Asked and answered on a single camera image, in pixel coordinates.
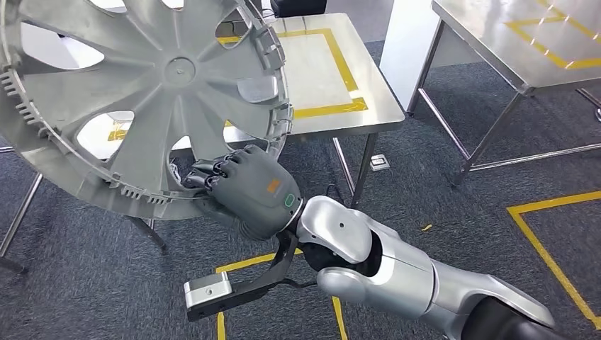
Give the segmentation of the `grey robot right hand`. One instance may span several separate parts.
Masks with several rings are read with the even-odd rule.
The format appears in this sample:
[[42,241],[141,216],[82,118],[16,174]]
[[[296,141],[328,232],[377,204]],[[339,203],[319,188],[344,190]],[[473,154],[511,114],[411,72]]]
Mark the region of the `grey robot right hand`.
[[282,232],[303,211],[295,179],[253,144],[211,161],[197,161],[182,184],[198,191],[194,203],[204,215],[255,241]]

